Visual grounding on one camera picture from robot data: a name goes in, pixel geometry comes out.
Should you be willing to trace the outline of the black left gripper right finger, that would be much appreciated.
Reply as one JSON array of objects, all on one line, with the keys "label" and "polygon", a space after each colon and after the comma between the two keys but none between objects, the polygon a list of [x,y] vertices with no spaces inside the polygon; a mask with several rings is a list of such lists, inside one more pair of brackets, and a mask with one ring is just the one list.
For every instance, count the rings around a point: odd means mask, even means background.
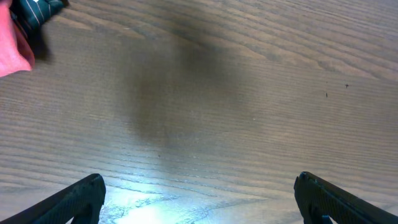
[{"label": "black left gripper right finger", "polygon": [[397,216],[304,171],[294,183],[304,224],[397,224]]}]

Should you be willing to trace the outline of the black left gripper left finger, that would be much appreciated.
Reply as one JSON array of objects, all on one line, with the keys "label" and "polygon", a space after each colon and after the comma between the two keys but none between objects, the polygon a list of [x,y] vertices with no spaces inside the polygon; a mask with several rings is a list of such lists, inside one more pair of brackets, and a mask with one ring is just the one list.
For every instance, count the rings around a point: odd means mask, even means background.
[{"label": "black left gripper left finger", "polygon": [[90,174],[1,224],[98,224],[106,186],[100,174]]}]

